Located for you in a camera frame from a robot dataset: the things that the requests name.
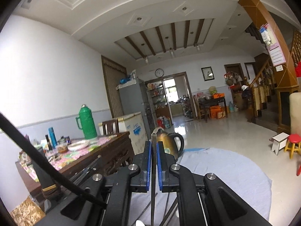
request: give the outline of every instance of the red stool seat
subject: red stool seat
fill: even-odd
[[[301,137],[298,134],[291,134],[288,136],[288,141],[290,141],[290,143],[297,144],[301,142]]]

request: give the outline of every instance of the ceiling light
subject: ceiling light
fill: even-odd
[[[175,57],[176,57],[176,56],[175,56],[175,52],[174,52],[173,49],[170,50],[170,55],[171,55],[172,58],[175,58]]]

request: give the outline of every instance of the wooden ceiling beam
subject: wooden ceiling beam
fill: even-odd
[[[144,33],[144,31],[140,31],[140,35],[143,37],[143,39],[144,39],[144,41],[146,42],[148,48],[150,49],[150,51],[152,52],[152,54],[155,56],[156,53],[155,53],[153,47],[151,46],[151,44],[150,44],[148,38],[146,37],[146,34]]]
[[[164,45],[164,42],[163,42],[163,38],[162,38],[162,35],[161,35],[161,31],[160,31],[159,26],[156,27],[156,31],[157,31],[157,34],[158,34],[158,37],[159,37],[159,40],[160,40],[160,43],[161,43],[163,52],[166,53],[165,45]]]
[[[197,28],[197,33],[195,34],[195,42],[193,43],[194,46],[196,46],[196,44],[198,43],[203,24],[204,24],[204,19],[200,19],[199,24],[198,24],[198,28]]]
[[[141,55],[142,58],[145,57],[145,55],[141,52],[141,50],[137,47],[137,45],[130,39],[129,36],[126,36],[125,39],[132,45],[133,48],[136,49],[136,51]]]
[[[185,21],[184,48],[187,48],[190,20]]]
[[[176,25],[175,23],[171,23],[171,33],[173,35],[173,49],[177,50],[177,42],[176,42]]]

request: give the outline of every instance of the clock face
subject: clock face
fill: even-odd
[[[164,70],[160,69],[160,68],[156,69],[155,75],[156,75],[156,77],[162,77],[162,76],[164,76]]]

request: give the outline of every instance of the picture frame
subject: picture frame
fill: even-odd
[[[203,68],[201,68],[201,70],[203,73],[204,81],[214,80],[214,74],[213,74],[211,66],[203,67]]]

